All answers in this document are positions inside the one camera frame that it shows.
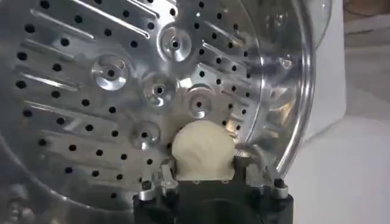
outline white dough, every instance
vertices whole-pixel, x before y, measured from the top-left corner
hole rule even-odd
[[[222,127],[210,121],[185,126],[175,137],[172,154],[177,180],[231,180],[235,144]]]

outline metal bracket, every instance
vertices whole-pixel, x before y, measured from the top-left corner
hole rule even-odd
[[[161,165],[161,172],[163,175],[163,179],[161,181],[161,190],[163,195],[166,197],[168,192],[177,194],[177,186],[179,183],[173,179],[170,167],[167,164]]]

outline white wall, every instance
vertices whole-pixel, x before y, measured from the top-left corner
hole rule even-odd
[[[305,142],[286,177],[295,223],[390,223],[390,45],[346,49],[346,82],[345,118]]]

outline stainless steel plate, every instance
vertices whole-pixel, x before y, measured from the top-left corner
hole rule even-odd
[[[308,23],[298,0],[0,1],[1,206],[37,223],[126,216],[196,119],[285,173],[313,95]]]

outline bolt head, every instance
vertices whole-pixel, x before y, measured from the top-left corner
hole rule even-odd
[[[142,190],[144,191],[152,189],[152,182],[149,180],[142,181],[141,185],[142,185]]]

